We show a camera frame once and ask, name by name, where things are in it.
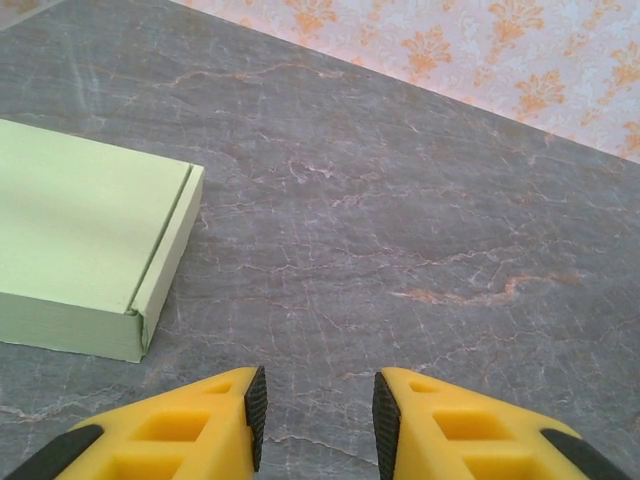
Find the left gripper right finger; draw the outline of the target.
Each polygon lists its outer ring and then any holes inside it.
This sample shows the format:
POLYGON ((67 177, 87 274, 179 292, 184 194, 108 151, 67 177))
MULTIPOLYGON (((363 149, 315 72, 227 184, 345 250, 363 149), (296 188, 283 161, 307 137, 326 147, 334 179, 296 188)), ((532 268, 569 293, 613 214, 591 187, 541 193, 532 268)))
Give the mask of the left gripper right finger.
POLYGON ((554 418, 404 368, 372 417, 380 480, 632 480, 554 418))

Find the green paper box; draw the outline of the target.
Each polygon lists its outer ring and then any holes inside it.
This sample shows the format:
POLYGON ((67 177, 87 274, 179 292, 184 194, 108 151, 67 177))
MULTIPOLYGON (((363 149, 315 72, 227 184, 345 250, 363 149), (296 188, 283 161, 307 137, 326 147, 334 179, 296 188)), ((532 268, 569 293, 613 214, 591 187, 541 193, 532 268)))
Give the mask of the green paper box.
POLYGON ((203 182, 188 162, 0 119, 0 342, 139 362, 203 182))

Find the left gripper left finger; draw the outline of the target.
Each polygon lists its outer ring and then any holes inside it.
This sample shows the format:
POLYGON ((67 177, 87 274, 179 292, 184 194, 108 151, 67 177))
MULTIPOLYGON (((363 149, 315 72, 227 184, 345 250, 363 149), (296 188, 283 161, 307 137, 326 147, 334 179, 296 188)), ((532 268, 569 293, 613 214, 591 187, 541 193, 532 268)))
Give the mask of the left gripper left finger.
POLYGON ((253 480, 267 411, 262 366, 86 418, 4 480, 253 480))

